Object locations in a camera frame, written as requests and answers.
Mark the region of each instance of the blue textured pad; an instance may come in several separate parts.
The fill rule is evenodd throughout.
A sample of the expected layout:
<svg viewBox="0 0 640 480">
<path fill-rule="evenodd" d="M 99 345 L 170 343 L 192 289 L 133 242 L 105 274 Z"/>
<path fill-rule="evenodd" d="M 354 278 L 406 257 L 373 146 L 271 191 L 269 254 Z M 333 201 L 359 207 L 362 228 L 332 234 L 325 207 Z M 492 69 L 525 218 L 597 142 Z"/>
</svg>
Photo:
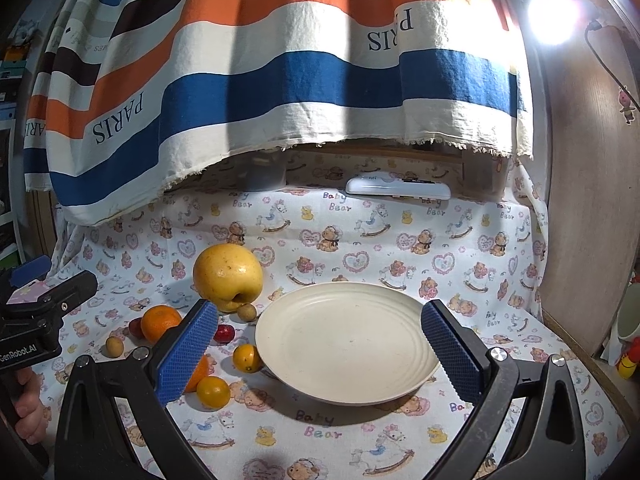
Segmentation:
<svg viewBox="0 0 640 480">
<path fill-rule="evenodd" d="M 51 260 L 46 254 L 43 254 L 20 267 L 16 267 L 11 273 L 9 283 L 15 288 L 21 288 L 50 270 Z"/>
<path fill-rule="evenodd" d="M 422 308 L 420 324 L 460 399 L 476 404 L 484 384 L 480 367 L 430 302 Z"/>
<path fill-rule="evenodd" d="M 180 398 L 216 330 L 218 310 L 206 301 L 158 366 L 156 396 L 163 406 Z"/>
</svg>

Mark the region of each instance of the white bucket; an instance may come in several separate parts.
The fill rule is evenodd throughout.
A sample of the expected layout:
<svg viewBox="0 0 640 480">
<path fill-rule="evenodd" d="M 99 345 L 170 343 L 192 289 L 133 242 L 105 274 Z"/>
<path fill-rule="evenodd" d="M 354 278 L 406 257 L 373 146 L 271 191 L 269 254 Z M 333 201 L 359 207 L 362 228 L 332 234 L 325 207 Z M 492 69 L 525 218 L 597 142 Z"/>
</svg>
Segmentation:
<svg viewBox="0 0 640 480">
<path fill-rule="evenodd" d="M 618 337 L 629 342 L 640 337 L 640 283 L 626 288 L 618 310 Z"/>
</svg>

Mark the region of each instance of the human hand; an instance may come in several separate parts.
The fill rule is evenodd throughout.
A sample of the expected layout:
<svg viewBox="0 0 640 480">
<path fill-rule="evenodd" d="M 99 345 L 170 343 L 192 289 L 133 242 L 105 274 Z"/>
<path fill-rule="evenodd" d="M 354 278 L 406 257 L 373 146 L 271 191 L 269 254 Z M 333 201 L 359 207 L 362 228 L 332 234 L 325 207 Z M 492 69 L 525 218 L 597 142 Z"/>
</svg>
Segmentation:
<svg viewBox="0 0 640 480">
<path fill-rule="evenodd" d="M 44 439 L 49 424 L 44 417 L 44 405 L 40 402 L 40 378 L 31 368 L 18 370 L 15 377 L 24 386 L 22 395 L 15 403 L 15 411 L 20 416 L 15 432 L 28 444 L 37 444 Z"/>
</svg>

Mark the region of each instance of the small red fruit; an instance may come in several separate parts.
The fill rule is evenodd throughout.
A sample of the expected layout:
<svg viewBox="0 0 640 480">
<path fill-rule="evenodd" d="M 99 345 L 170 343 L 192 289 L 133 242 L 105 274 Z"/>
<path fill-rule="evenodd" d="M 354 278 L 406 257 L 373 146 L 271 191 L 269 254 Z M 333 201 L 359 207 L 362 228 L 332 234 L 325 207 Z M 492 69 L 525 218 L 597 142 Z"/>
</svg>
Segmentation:
<svg viewBox="0 0 640 480">
<path fill-rule="evenodd" d="M 236 338 L 236 329 L 231 325 L 219 325 L 213 341 L 223 345 L 231 343 Z"/>
<path fill-rule="evenodd" d="M 145 335 L 142 333 L 142 328 L 140 327 L 141 321 L 141 317 L 137 317 L 136 319 L 129 321 L 129 333 L 137 339 L 145 338 Z"/>
</svg>

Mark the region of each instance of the plate rim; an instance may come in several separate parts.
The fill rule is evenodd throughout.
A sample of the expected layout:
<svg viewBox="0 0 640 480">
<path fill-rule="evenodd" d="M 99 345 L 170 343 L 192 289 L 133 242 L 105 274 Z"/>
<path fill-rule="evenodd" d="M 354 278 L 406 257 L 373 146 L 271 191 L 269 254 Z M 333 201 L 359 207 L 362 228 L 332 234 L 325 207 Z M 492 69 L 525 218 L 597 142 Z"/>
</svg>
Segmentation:
<svg viewBox="0 0 640 480">
<path fill-rule="evenodd" d="M 281 297 L 277 298 L 275 301 L 272 301 L 267 307 L 265 307 L 265 309 L 262 311 L 262 313 L 260 313 L 260 317 L 258 318 L 258 322 L 255 325 L 255 346 L 258 349 L 258 354 L 260 354 L 260 347 L 258 344 L 258 327 L 260 326 L 260 322 L 262 320 L 262 314 L 264 312 L 267 311 L 268 308 L 271 308 L 274 304 L 276 304 L 278 301 L 282 300 L 283 298 L 285 298 L 286 296 L 288 296 L 289 294 L 292 294 L 294 292 L 298 292 L 298 291 L 306 291 L 306 290 L 310 290 L 313 289 L 317 286 L 335 286 L 338 285 L 339 283 L 349 283 L 350 285 L 356 285 L 356 286 L 363 286 L 365 285 L 367 288 L 369 287 L 375 287 L 375 288 L 380 288 L 383 289 L 387 292 L 391 292 L 392 294 L 394 293 L 398 293 L 398 294 L 402 294 L 403 296 L 405 296 L 406 298 L 408 298 L 409 300 L 415 301 L 416 303 L 420 304 L 419 300 L 416 300 L 415 298 L 413 298 L 412 296 L 409 296 L 408 294 L 405 294 L 404 292 L 401 292 L 400 290 L 393 290 L 391 288 L 388 288 L 387 286 L 384 285 L 379 285 L 377 283 L 366 283 L 366 282 L 322 282 L 322 283 L 313 283 L 311 285 L 307 285 L 304 288 L 296 288 L 295 290 L 290 290 L 289 292 L 286 292 L 285 294 L 283 294 Z M 415 392 L 417 389 L 419 389 L 424 383 L 426 383 L 426 381 L 428 381 L 431 377 L 433 377 L 436 373 L 436 371 L 440 368 L 440 360 L 438 359 L 438 356 L 435 354 L 433 348 L 431 347 L 431 344 L 429 343 L 429 340 L 426 338 L 426 336 L 424 336 L 425 340 L 427 341 L 427 345 L 429 345 L 431 352 L 433 353 L 434 357 L 435 357 L 435 365 L 433 367 L 432 370 L 430 370 L 426 377 L 423 380 L 420 380 L 420 382 L 418 382 L 418 384 L 412 386 L 411 388 L 407 389 L 407 390 L 403 390 L 402 393 L 399 394 L 394 394 L 393 397 L 387 397 L 386 399 L 380 399 L 380 400 L 376 400 L 376 401 L 372 401 L 372 400 L 368 400 L 366 402 L 344 402 L 341 400 L 331 400 L 331 399 L 325 399 L 322 397 L 318 397 L 314 394 L 311 394 L 309 392 L 306 392 L 305 390 L 302 390 L 301 388 L 298 388 L 296 386 L 293 386 L 292 384 L 290 384 L 289 382 L 283 380 L 275 371 L 273 371 L 273 369 L 269 366 L 268 362 L 265 361 L 265 359 L 262 357 L 262 355 L 260 354 L 260 357 L 262 358 L 262 361 L 264 363 L 264 365 L 270 370 L 270 372 L 278 378 L 278 380 L 283 383 L 286 384 L 289 388 L 292 388 L 294 390 L 296 390 L 297 392 L 300 392 L 304 395 L 306 395 L 307 397 L 310 397 L 311 399 L 315 399 L 315 400 L 319 400 L 321 402 L 325 402 L 327 404 L 334 404 L 336 406 L 375 406 L 377 404 L 383 404 L 384 402 L 391 402 L 392 400 L 396 400 L 399 399 L 400 397 L 404 397 L 405 395 L 411 394 L 413 392 Z"/>
</svg>

